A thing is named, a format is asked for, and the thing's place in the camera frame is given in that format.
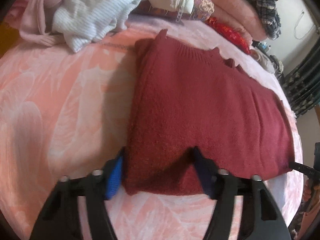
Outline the person's right hand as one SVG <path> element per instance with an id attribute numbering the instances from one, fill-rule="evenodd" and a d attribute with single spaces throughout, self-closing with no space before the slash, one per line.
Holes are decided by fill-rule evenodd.
<path id="1" fill-rule="evenodd" d="M 309 181 L 307 180 L 304 184 L 303 196 L 302 199 L 304 202 L 307 202 L 311 198 L 312 192 L 309 185 Z"/>

